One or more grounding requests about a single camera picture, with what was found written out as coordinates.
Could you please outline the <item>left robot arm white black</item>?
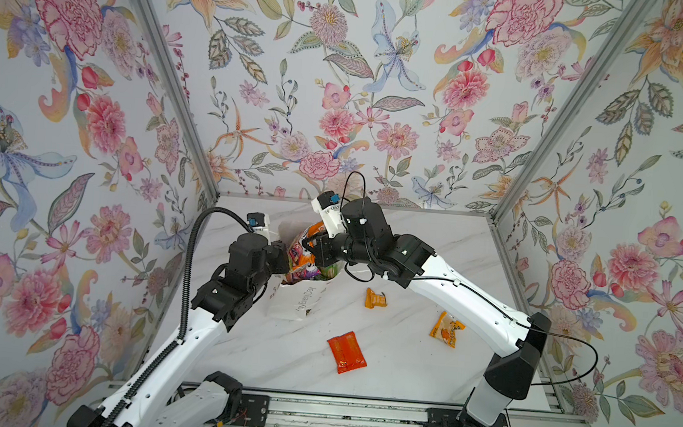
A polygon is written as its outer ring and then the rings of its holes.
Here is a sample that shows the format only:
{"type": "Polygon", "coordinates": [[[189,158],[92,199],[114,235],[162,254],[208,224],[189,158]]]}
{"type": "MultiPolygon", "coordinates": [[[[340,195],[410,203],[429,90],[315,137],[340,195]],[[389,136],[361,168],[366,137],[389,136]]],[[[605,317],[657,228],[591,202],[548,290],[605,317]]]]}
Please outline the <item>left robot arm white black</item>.
{"type": "Polygon", "coordinates": [[[222,427],[242,416],[242,383],[223,372],[176,395],[192,366],[249,312],[270,279],[289,271],[286,245],[259,233],[239,236],[228,253],[187,302],[177,335],[101,405],[79,407],[67,427],[222,427]]]}

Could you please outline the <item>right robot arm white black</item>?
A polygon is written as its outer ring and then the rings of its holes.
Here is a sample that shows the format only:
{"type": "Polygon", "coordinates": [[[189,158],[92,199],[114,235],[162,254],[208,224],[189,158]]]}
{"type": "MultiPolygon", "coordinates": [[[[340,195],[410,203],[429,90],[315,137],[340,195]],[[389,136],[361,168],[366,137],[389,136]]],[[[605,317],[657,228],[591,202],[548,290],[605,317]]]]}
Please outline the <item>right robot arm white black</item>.
{"type": "Polygon", "coordinates": [[[551,328],[547,317],[511,309],[459,274],[427,242],[396,234],[381,206],[325,191],[312,201],[324,230],[302,241],[319,267],[365,265],[376,277],[436,303],[492,349],[481,380],[460,411],[427,427],[501,427],[506,409],[525,400],[551,328]]]}

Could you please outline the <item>orange small snack packet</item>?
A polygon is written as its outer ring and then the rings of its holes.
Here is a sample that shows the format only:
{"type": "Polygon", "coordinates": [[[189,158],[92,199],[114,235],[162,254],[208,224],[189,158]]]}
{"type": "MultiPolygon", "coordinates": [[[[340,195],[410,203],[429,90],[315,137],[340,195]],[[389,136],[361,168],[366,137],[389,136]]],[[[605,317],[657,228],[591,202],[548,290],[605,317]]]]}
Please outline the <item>orange small snack packet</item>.
{"type": "Polygon", "coordinates": [[[463,323],[452,317],[450,313],[444,311],[439,315],[429,336],[454,349],[455,345],[457,345],[456,333],[465,329],[466,327],[463,323]]]}

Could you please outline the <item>white paper gift bag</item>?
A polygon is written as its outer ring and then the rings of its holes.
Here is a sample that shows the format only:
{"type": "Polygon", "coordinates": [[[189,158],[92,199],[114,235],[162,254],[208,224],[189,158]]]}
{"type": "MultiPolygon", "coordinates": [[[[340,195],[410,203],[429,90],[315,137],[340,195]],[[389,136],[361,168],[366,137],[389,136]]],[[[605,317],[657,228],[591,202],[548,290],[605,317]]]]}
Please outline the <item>white paper gift bag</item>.
{"type": "MultiPolygon", "coordinates": [[[[287,245],[287,250],[289,250],[293,240],[310,226],[312,225],[306,225],[300,230],[298,224],[283,223],[280,225],[279,231],[282,240],[285,240],[288,235],[292,236],[287,245]]],[[[268,317],[282,321],[301,321],[307,317],[324,296],[331,281],[302,281],[294,285],[284,285],[283,280],[284,275],[278,276],[274,280],[275,284],[271,290],[267,311],[268,317]]]]}

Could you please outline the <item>multicolour Fox's candy bag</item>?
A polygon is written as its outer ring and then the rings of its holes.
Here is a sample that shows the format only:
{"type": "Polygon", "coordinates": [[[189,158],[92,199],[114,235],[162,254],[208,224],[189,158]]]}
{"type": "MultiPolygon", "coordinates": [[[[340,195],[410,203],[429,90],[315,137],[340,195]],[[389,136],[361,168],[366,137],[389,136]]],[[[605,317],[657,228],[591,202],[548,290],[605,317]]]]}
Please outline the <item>multicolour Fox's candy bag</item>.
{"type": "Polygon", "coordinates": [[[284,285],[294,285],[302,281],[329,281],[340,274],[342,268],[336,263],[329,267],[319,267],[314,254],[302,243],[305,238],[326,232],[322,222],[306,228],[299,234],[288,250],[290,271],[284,276],[284,285]]]}

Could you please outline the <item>red snack packet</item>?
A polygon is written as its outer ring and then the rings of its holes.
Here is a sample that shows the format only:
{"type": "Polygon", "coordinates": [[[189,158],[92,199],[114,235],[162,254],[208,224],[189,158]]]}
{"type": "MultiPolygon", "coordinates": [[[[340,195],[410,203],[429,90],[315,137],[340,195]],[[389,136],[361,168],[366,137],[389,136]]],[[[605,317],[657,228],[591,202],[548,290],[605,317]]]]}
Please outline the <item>red snack packet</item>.
{"type": "Polygon", "coordinates": [[[364,358],[362,349],[359,347],[354,332],[333,337],[328,340],[327,344],[334,356],[338,374],[346,374],[350,371],[365,368],[367,366],[366,359],[364,358]]]}

